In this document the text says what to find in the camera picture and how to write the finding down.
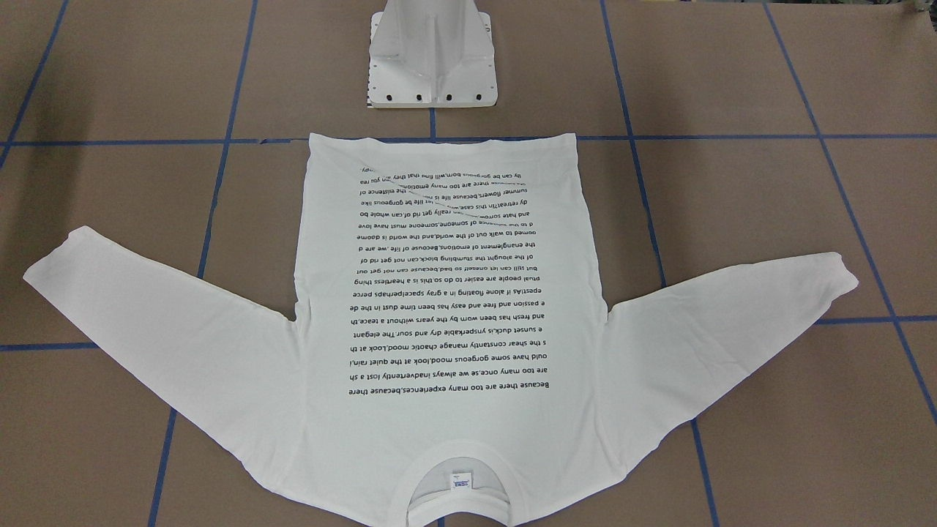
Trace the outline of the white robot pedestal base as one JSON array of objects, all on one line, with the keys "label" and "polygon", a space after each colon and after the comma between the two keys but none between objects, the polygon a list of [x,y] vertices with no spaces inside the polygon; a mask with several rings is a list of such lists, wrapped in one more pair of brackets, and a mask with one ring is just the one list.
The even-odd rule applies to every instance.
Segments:
[{"label": "white robot pedestal base", "polygon": [[389,1],[370,22],[367,104],[490,107],[498,99],[490,16],[473,1]]}]

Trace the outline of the white printed long-sleeve shirt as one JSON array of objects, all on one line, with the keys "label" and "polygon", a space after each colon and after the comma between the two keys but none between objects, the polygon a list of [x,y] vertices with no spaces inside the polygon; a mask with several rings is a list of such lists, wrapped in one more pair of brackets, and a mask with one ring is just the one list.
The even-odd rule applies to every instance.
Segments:
[{"label": "white printed long-sleeve shirt", "polygon": [[821,253],[609,308],[575,135],[309,150],[294,320],[87,226],[24,279],[262,487],[359,523],[618,484],[857,285]]}]

